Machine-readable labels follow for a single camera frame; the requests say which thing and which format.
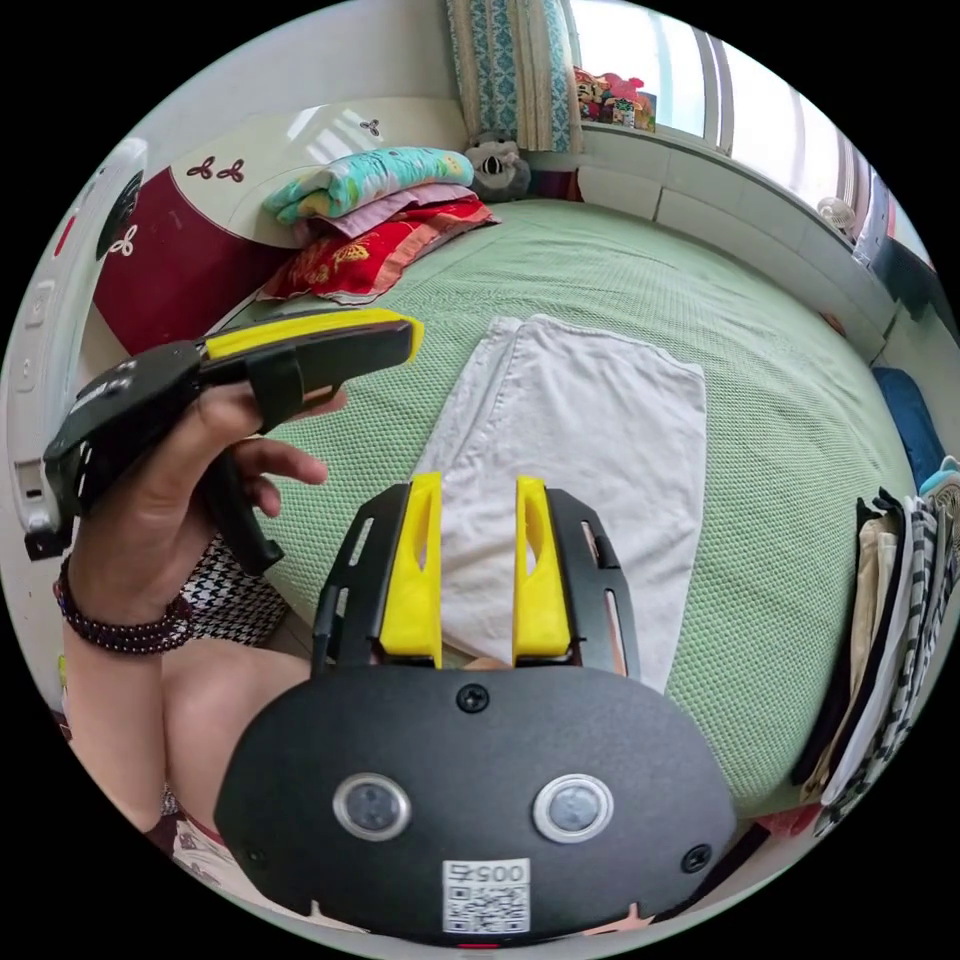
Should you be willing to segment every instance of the green bedsheet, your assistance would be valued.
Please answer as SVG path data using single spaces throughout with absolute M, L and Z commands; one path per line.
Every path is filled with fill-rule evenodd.
M 789 807 L 850 595 L 855 501 L 913 492 L 863 361 L 810 310 L 718 253 L 595 207 L 529 201 L 414 264 L 378 301 L 426 326 L 416 362 L 354 382 L 346 411 L 275 431 L 323 457 L 322 490 L 286 484 L 270 574 L 314 606 L 355 510 L 416 465 L 490 320 L 546 313 L 700 364 L 707 477 L 668 695 L 716 750 L 741 815 Z M 288 309 L 303 309 L 294 302 Z

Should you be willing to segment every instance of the wristband strap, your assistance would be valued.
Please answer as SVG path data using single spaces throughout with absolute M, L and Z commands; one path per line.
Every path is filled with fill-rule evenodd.
M 167 605 L 163 616 L 154 623 L 119 626 L 98 623 L 96 620 L 85 617 L 77 608 L 70 591 L 70 581 L 67 577 L 69 564 L 68 556 L 63 561 L 60 576 L 53 585 L 53 594 L 57 598 L 63 619 L 81 640 L 114 653 L 145 655 L 167 653 L 182 647 L 190 639 L 192 608 L 189 602 L 179 594 Z

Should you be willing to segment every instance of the qr code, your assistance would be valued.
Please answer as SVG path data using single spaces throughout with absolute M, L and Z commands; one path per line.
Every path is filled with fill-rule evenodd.
M 445 933 L 528 933 L 530 862 L 446 861 L 443 897 Z

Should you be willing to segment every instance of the red pillowcase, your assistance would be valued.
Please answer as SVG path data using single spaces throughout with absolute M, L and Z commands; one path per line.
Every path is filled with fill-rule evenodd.
M 340 304 L 370 303 L 386 293 L 414 260 L 487 223 L 499 223 L 477 199 L 412 207 L 350 240 L 321 237 L 270 278 L 258 300 L 305 293 Z

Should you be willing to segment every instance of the blue patterned curtain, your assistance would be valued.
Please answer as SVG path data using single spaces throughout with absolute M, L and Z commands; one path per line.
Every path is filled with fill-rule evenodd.
M 467 132 L 579 153 L 580 112 L 560 0 L 447 0 Z

